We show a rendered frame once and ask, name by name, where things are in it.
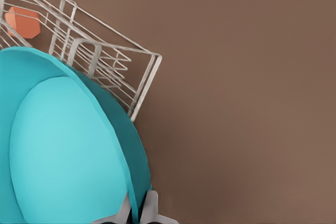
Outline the turquoise plate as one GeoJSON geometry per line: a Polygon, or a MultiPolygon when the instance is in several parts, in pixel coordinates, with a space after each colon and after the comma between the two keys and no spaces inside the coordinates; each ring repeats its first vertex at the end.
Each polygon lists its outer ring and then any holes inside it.
{"type": "Polygon", "coordinates": [[[139,134],[114,97],[57,58],[0,50],[0,224],[90,224],[151,189],[139,134]]]}

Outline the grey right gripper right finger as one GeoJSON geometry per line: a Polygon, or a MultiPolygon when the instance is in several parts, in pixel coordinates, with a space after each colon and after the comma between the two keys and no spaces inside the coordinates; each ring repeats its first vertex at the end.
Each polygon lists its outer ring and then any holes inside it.
{"type": "Polygon", "coordinates": [[[159,214],[159,196],[155,190],[146,194],[140,224],[179,224],[178,221],[159,214]]]}

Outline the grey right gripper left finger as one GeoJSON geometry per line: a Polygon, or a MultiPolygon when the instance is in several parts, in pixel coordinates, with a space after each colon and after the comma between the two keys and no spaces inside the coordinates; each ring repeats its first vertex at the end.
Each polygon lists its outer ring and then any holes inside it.
{"type": "Polygon", "coordinates": [[[128,194],[125,195],[121,207],[116,214],[97,219],[92,224],[132,224],[131,205],[128,194]]]}

